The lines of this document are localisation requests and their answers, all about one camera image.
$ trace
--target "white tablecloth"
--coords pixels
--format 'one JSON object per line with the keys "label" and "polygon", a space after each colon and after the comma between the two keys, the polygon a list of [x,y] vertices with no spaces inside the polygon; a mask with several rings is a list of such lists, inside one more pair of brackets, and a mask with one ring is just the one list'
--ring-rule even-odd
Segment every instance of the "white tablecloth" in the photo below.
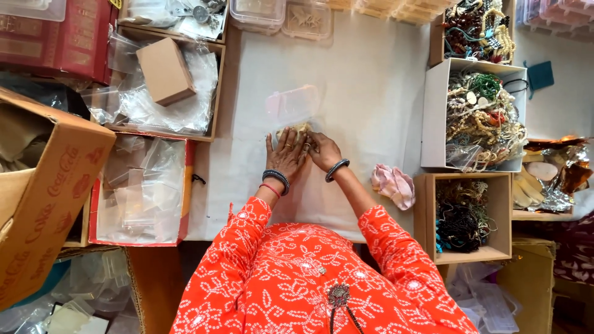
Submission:
{"label": "white tablecloth", "polygon": [[[265,135],[276,130],[264,113],[264,100],[273,92],[304,84],[319,88],[324,132],[351,160],[350,167],[369,192],[376,163],[398,166],[412,177],[420,172],[428,34],[428,26],[340,12],[334,13],[331,43],[243,33],[241,56],[225,64],[225,71],[238,73],[235,95],[226,92],[221,102],[214,143],[198,145],[195,172],[207,184],[194,183],[186,240],[212,240],[227,221],[229,203],[237,212],[256,192],[266,161]],[[232,49],[238,48],[234,35],[230,30],[227,57],[237,56]],[[529,33],[516,36],[517,64],[524,59],[533,64],[553,60],[557,81],[529,102],[529,132],[550,138],[568,131],[592,134],[594,67],[589,59],[594,47]],[[233,86],[235,78],[224,78],[223,85]],[[559,125],[560,115],[568,122]],[[275,208],[272,221],[319,223],[364,242],[346,198],[336,183],[326,184],[323,176],[317,167],[306,166],[291,194]],[[412,209],[401,212],[388,198],[374,196],[405,230],[413,232]]]}

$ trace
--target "hand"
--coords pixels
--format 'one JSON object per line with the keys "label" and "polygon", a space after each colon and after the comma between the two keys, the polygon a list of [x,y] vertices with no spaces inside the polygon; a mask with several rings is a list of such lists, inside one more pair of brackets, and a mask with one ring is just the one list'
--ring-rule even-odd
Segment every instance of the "hand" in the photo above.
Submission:
{"label": "hand", "polygon": [[338,145],[322,133],[307,131],[307,134],[309,136],[307,143],[311,145],[308,150],[311,159],[327,173],[332,166],[342,160]]}
{"label": "hand", "polygon": [[276,150],[273,150],[272,135],[269,133],[266,136],[266,169],[276,169],[281,172],[286,176],[290,184],[293,183],[299,174],[299,171],[305,164],[305,158],[307,157],[307,152],[303,151],[307,135],[305,133],[301,134],[297,143],[295,143],[296,137],[297,131],[289,131],[289,127],[286,127],[283,134],[280,136]]}

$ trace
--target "white box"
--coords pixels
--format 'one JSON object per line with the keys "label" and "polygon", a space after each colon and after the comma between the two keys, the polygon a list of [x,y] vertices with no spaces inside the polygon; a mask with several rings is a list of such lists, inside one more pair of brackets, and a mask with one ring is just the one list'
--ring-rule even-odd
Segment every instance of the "white box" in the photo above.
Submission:
{"label": "white box", "polygon": [[[421,167],[448,168],[446,166],[446,115],[447,92],[450,71],[474,70],[483,73],[493,73],[507,83],[515,79],[528,80],[526,69],[509,65],[493,64],[490,62],[474,62],[467,59],[449,58],[441,64],[431,68],[425,75],[425,104],[423,110],[423,135],[421,142]],[[509,89],[523,88],[524,82],[510,84]],[[527,90],[512,94],[516,100],[519,120],[526,124],[526,96]],[[496,172],[520,172],[522,158],[504,161],[497,166]]]}

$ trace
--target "orange kurta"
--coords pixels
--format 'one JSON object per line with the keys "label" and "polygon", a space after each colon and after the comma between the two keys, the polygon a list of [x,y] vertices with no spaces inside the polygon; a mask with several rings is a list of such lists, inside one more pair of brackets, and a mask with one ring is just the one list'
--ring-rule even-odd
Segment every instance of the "orange kurta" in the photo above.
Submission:
{"label": "orange kurta", "polygon": [[[307,223],[265,228],[271,211],[252,197],[214,239],[188,283],[171,334],[330,333],[328,289],[350,286],[365,334],[477,333],[421,246],[376,206],[359,227],[381,272],[352,243]],[[346,309],[334,333],[358,333]]]}

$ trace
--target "woman's left hand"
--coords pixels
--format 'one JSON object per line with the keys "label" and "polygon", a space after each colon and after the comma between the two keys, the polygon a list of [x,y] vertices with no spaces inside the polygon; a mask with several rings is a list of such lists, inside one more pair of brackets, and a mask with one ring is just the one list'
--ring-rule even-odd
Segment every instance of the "woman's left hand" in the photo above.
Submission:
{"label": "woman's left hand", "polygon": [[295,138],[297,138],[297,131],[286,127],[280,136],[276,150],[273,150],[272,134],[269,133],[266,136],[266,169],[276,169],[281,172],[290,184],[297,178],[307,157],[307,152],[303,151],[307,134],[302,133],[297,143]]}

